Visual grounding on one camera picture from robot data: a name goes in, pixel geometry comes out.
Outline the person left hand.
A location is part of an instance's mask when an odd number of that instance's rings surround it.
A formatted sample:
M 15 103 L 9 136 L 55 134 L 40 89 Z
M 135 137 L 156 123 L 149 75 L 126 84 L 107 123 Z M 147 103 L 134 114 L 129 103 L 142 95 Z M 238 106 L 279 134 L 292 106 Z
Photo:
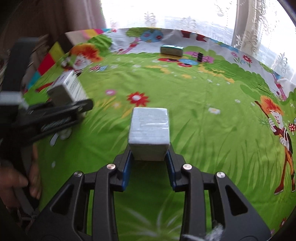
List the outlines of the person left hand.
M 31 196 L 39 199 L 42 193 L 42 185 L 36 144 L 33 144 L 32 147 L 32 165 L 28 179 L 13 167 L 1 166 L 1 200 L 4 205 L 7 208 L 19 207 L 20 203 L 14 194 L 14 189 L 28 185 L 30 185 Z

